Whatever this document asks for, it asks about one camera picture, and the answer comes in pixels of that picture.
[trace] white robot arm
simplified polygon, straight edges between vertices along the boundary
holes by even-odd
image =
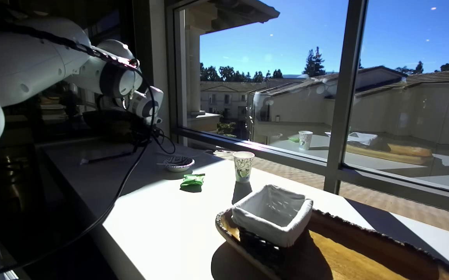
[[[91,46],[83,30],[64,18],[27,19],[16,24],[84,44],[125,64],[134,58],[128,46],[119,41],[106,40],[97,47]],[[151,98],[135,91],[141,85],[142,77],[134,71],[46,40],[0,32],[0,136],[4,127],[2,107],[25,101],[62,80],[103,94],[109,97],[104,99],[116,100],[117,104],[131,93],[133,98],[129,100],[127,110],[143,117],[146,124],[150,124],[151,116],[156,116],[163,97],[162,91],[151,87],[155,103],[155,112],[152,112]],[[161,121],[157,117],[154,123]]]

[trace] patterned bowl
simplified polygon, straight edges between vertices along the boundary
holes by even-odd
[[[195,164],[195,160],[186,156],[171,156],[162,163],[166,164],[166,169],[170,172],[183,172],[192,167]]]

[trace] blue sky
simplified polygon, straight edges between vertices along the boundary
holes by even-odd
[[[339,71],[348,0],[262,0],[278,18],[201,36],[204,66],[232,66],[251,75],[281,69],[300,74],[319,46],[326,71]],[[449,0],[370,0],[363,67],[449,63]]]

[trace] white paper cup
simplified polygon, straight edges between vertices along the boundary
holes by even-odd
[[[313,140],[312,131],[299,131],[299,148],[303,150],[309,150],[311,147],[311,141]]]
[[[247,183],[250,180],[250,172],[252,170],[252,161],[254,157],[255,155],[248,151],[237,151],[233,153],[237,182]]]

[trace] small bowl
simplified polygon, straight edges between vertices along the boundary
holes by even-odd
[[[186,156],[171,156],[162,163],[166,164],[165,167],[170,172],[184,172],[195,164],[195,160]]]
[[[290,247],[304,231],[313,213],[313,200],[302,194],[263,186],[232,208],[233,221],[279,247]]]

